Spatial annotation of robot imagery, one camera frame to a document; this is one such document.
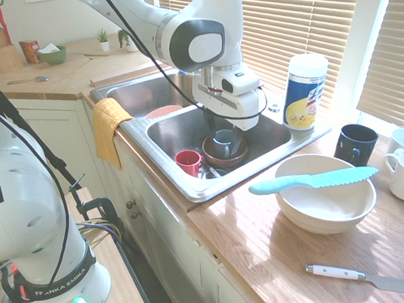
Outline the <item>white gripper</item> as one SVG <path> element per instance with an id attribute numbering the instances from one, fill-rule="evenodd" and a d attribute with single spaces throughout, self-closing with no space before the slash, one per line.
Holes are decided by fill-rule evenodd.
<path id="1" fill-rule="evenodd" d="M 243 130 L 250 130 L 258 124 L 257 114 L 260 106 L 258 86 L 258 78 L 253 78 L 250 82 L 221 80 L 219 85 L 213 88 L 200 82 L 192 84 L 194 100 L 207 108 L 203 111 L 203 118 L 210 137 L 215 137 L 218 130 L 215 114 L 225 117 L 233 124 L 230 155 L 235 155 L 239 150 L 244 135 Z"/>

